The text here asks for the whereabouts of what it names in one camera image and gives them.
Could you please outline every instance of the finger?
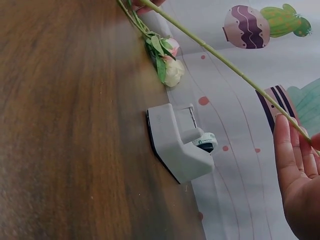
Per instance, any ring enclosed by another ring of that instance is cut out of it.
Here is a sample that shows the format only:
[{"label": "finger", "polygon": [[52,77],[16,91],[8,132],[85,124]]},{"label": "finger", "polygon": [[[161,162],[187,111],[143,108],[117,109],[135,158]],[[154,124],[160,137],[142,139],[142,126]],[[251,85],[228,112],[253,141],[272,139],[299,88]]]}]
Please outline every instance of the finger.
[{"label": "finger", "polygon": [[320,175],[320,156],[313,147],[311,149],[312,149],[312,154],[314,156],[316,169],[318,170],[318,174]]},{"label": "finger", "polygon": [[304,173],[304,163],[302,160],[302,153],[300,149],[300,137],[298,130],[290,123],[290,140],[293,148],[293,154],[295,158],[295,164],[298,167],[299,171]]},{"label": "finger", "polygon": [[290,125],[287,118],[278,114],[274,127],[275,164],[282,195],[294,181],[301,177],[291,144]]},{"label": "finger", "polygon": [[[160,7],[161,4],[163,4],[165,2],[165,0],[153,0],[152,3],[155,4],[156,6]],[[148,6],[144,6],[142,8],[140,8],[136,13],[141,15],[141,14],[145,14],[147,12],[150,12],[152,9]]]},{"label": "finger", "polygon": [[[302,129],[305,132],[305,134],[308,135],[307,130],[304,129],[303,127]],[[308,176],[308,178],[313,179],[319,176],[316,159],[308,141],[301,134],[299,137],[300,137],[300,149],[301,149],[302,161],[304,166],[304,172]]]},{"label": "finger", "polygon": [[314,135],[311,138],[311,145],[314,147],[316,150],[320,150],[320,133]]},{"label": "finger", "polygon": [[152,10],[152,9],[151,9],[150,7],[144,6],[144,7],[139,8],[139,9],[136,11],[136,13],[137,13],[138,15],[141,15],[141,14],[148,13],[148,12],[150,12],[151,10]]}]

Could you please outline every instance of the tape roll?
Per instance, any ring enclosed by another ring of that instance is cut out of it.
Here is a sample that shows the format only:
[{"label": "tape roll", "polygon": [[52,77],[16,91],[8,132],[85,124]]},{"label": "tape roll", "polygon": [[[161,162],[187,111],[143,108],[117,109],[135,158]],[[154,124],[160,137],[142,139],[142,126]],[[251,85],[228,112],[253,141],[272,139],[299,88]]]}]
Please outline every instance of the tape roll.
[{"label": "tape roll", "polygon": [[193,140],[192,143],[197,147],[202,144],[212,144],[213,149],[215,149],[218,146],[216,136],[211,132],[203,133],[200,138]]}]

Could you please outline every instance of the hand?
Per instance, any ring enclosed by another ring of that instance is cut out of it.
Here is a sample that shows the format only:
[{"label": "hand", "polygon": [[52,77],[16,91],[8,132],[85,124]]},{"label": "hand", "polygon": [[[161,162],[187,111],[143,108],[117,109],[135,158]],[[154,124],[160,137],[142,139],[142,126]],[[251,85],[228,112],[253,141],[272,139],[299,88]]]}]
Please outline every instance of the hand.
[{"label": "hand", "polygon": [[315,151],[320,150],[320,133],[311,142],[313,147],[284,115],[277,115],[274,148],[283,210],[301,240],[320,239],[320,157]]},{"label": "hand", "polygon": [[[165,2],[165,0],[151,0],[151,2],[153,2],[155,5],[157,5],[158,7],[163,4]],[[138,11],[136,12],[137,14],[145,14],[149,11],[151,11],[151,8],[144,6],[140,0],[132,0],[132,4],[133,6],[135,6],[136,9],[138,9]]]}]

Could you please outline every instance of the fingernail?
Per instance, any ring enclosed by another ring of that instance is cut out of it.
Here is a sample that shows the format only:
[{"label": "fingernail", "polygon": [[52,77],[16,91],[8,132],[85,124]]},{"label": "fingernail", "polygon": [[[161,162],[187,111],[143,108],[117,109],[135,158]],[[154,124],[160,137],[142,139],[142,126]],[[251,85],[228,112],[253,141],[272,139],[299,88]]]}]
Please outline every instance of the fingernail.
[{"label": "fingernail", "polygon": [[301,129],[304,131],[304,133],[309,137],[309,133],[307,132],[307,129],[305,129],[303,126],[301,126]]},{"label": "fingernail", "polygon": [[292,119],[296,124],[298,124],[297,119],[295,119],[293,116],[291,117],[291,119]]},{"label": "fingernail", "polygon": [[281,116],[281,115],[283,115],[281,112],[279,112],[279,113],[277,113],[276,115],[275,115],[275,118],[278,118],[279,116]]}]

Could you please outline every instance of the paper backdrop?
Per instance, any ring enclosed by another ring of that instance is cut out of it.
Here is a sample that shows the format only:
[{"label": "paper backdrop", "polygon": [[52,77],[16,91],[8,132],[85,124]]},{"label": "paper backdrop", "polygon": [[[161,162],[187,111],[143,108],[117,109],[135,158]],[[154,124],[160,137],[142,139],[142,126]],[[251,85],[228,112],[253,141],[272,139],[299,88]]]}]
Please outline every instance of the paper backdrop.
[{"label": "paper backdrop", "polygon": [[[320,132],[317,0],[167,0],[163,9],[265,89],[310,134]],[[282,208],[272,131],[277,110],[243,79],[156,13],[144,21],[173,36],[186,74],[168,88],[215,133],[212,174],[192,181],[208,240],[293,240]]]}]

